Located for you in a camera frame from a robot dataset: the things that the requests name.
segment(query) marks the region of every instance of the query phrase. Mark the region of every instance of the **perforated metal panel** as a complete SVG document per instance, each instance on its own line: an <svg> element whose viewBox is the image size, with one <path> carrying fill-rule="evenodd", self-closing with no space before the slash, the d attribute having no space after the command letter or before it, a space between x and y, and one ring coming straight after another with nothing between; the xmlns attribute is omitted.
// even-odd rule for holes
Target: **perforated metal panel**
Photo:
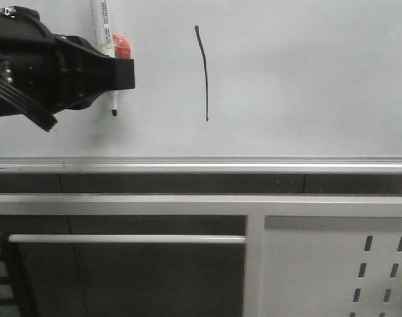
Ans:
<svg viewBox="0 0 402 317"><path fill-rule="evenodd" d="M261 317L402 317L402 218L266 217Z"/></svg>

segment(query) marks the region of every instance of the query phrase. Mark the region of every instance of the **black marker line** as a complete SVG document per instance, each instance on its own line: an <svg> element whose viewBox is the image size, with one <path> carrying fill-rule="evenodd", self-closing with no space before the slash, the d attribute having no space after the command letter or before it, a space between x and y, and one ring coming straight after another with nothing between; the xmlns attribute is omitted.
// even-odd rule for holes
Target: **black marker line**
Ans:
<svg viewBox="0 0 402 317"><path fill-rule="evenodd" d="M206 52L204 51L204 46L202 45L201 35L200 35L200 27L198 25L195 26L195 34L198 39L198 44L200 44L202 61L204 62L204 72L206 74L206 119L208 121L208 73L207 73L207 57Z"/></svg>

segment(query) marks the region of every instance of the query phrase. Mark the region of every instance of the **whiteboard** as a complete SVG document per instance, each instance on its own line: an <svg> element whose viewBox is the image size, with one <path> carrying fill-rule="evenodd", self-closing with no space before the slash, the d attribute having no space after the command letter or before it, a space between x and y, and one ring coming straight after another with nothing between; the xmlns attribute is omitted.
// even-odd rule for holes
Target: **whiteboard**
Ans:
<svg viewBox="0 0 402 317"><path fill-rule="evenodd" d="M95 44L89 0L0 0ZM0 118L3 157L402 156L402 1L110 0L135 90L46 133ZM199 25L210 82L207 122Z"/></svg>

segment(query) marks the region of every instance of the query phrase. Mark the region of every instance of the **metal handle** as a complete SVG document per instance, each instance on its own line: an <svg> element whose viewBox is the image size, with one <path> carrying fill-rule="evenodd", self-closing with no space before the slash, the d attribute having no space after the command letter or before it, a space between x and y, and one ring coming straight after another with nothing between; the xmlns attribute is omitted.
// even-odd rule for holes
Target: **metal handle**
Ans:
<svg viewBox="0 0 402 317"><path fill-rule="evenodd" d="M191 234L12 234L11 243L244 244L244 236Z"/></svg>

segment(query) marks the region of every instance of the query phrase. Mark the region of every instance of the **marker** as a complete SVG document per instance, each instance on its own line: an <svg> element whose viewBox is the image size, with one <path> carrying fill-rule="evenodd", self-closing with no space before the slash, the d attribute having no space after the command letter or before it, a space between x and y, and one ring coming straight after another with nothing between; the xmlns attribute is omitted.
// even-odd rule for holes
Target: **marker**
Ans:
<svg viewBox="0 0 402 317"><path fill-rule="evenodd" d="M95 34L97 36L97 48L101 53L105 55L116 57L107 0L91 0L91 6L93 9ZM113 116L117 116L118 91L109 91L107 92L107 96Z"/></svg>

